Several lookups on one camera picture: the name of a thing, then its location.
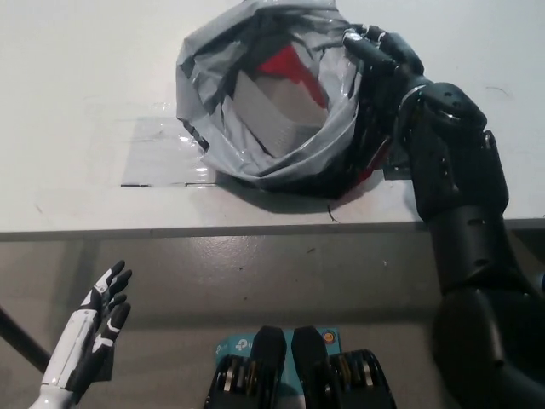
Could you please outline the white and black left hand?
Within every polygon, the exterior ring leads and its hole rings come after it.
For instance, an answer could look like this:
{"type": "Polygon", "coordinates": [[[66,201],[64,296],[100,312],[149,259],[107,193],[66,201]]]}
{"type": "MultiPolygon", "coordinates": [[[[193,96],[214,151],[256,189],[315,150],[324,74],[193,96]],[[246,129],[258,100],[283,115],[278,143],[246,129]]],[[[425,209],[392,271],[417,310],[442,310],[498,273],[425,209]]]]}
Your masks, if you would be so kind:
{"type": "Polygon", "coordinates": [[[132,271],[120,260],[95,282],[72,313],[43,375],[40,394],[49,389],[77,400],[96,381],[131,309],[123,293],[132,271]]]}

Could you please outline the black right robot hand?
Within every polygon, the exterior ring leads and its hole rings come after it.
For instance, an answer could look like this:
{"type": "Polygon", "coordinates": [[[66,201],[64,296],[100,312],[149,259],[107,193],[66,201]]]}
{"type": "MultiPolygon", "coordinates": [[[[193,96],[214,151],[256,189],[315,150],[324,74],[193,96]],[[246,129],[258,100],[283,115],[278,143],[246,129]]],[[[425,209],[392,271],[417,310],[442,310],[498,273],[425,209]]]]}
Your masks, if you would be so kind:
{"type": "Polygon", "coordinates": [[[344,31],[342,44],[363,66],[361,91],[368,97],[402,98],[431,82],[420,57],[397,32],[354,25],[344,31]]]}

